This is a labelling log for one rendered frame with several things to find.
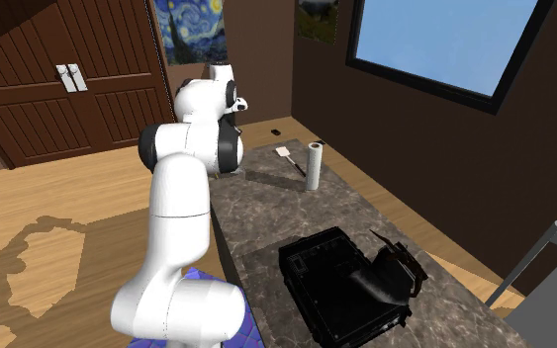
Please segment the black framed window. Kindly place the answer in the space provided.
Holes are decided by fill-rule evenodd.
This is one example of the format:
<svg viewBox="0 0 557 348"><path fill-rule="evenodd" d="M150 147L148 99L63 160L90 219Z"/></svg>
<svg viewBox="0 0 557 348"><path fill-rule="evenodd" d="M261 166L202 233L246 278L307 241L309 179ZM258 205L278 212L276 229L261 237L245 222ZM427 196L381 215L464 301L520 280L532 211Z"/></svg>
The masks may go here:
<svg viewBox="0 0 557 348"><path fill-rule="evenodd" d="M494 115L555 0L354 0L345 63Z"/></svg>

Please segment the large black flat box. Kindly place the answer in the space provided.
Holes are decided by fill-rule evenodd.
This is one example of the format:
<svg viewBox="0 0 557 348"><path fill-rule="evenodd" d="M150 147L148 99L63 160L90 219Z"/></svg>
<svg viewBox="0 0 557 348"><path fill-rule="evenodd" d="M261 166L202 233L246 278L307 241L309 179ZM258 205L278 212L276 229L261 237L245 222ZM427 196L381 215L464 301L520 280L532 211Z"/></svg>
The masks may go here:
<svg viewBox="0 0 557 348"><path fill-rule="evenodd" d="M322 348L359 348L412 315L409 305L378 302L349 278L374 259L337 226L281 246L278 255L284 283Z"/></svg>

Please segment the blue starry night painting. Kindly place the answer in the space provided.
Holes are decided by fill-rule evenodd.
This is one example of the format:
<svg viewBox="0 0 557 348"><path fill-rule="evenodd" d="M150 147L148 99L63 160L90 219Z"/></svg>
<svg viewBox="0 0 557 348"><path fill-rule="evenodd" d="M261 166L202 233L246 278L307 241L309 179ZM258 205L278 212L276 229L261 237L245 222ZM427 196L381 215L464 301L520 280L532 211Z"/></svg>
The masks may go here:
<svg viewBox="0 0 557 348"><path fill-rule="evenodd" d="M223 0L153 0L169 65L228 60Z"/></svg>

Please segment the black brown angular object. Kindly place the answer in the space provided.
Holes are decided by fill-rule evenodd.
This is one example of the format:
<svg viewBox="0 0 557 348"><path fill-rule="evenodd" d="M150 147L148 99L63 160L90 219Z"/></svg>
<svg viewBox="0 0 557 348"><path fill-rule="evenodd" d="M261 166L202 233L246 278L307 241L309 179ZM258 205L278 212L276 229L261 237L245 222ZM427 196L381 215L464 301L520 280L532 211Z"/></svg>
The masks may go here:
<svg viewBox="0 0 557 348"><path fill-rule="evenodd" d="M427 274L405 245L371 232L385 245L369 266L353 271L349 278L378 302L408 305L411 298L418 296Z"/></svg>

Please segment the white paper towel roll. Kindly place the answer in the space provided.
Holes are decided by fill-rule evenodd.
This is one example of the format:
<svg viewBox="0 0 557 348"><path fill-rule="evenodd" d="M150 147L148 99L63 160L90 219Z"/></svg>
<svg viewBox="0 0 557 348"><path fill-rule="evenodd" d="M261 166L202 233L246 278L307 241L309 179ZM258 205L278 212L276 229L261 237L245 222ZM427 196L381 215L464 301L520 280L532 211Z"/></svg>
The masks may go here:
<svg viewBox="0 0 557 348"><path fill-rule="evenodd" d="M311 142L308 145L306 190L314 191L319 187L323 146L318 142Z"/></svg>

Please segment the brown double door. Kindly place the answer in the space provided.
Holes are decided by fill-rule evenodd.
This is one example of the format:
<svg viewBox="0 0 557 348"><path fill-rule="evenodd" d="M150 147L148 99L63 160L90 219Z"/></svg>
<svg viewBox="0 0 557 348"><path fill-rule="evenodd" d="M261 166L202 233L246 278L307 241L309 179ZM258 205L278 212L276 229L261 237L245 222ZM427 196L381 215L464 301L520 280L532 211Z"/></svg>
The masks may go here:
<svg viewBox="0 0 557 348"><path fill-rule="evenodd" d="M0 0L11 168L136 144L173 112L150 0Z"/></svg>

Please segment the green landscape wall picture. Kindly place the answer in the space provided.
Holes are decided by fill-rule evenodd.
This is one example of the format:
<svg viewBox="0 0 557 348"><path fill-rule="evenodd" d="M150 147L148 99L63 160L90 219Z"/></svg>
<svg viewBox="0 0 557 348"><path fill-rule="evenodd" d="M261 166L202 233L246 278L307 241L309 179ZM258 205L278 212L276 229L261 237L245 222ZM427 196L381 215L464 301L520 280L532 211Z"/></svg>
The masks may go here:
<svg viewBox="0 0 557 348"><path fill-rule="evenodd" d="M297 34L301 38L334 44L339 0L298 0Z"/></svg>

